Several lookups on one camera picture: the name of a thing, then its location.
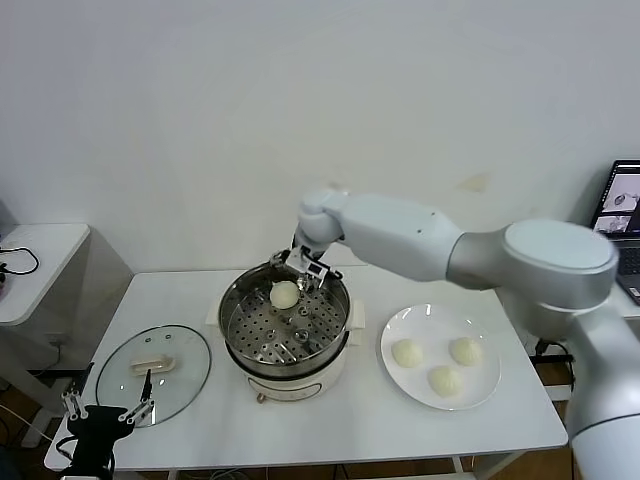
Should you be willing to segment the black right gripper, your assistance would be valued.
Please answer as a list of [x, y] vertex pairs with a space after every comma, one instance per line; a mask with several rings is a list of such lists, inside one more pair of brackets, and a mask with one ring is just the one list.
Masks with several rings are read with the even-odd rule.
[[331, 268], [310, 255], [304, 246], [293, 247], [289, 252], [276, 252], [269, 259], [272, 268], [284, 268], [298, 272], [297, 286], [301, 292], [313, 293], [321, 288], [321, 281], [331, 273]]

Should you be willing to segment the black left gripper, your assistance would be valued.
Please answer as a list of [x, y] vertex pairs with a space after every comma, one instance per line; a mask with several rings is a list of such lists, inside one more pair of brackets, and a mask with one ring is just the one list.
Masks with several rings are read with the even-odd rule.
[[90, 405], [85, 407], [82, 394], [94, 363], [76, 375], [61, 394], [68, 416], [67, 430], [76, 440], [68, 473], [113, 473], [114, 445], [133, 433], [138, 424], [153, 411], [151, 370], [146, 371], [139, 403], [132, 409]]

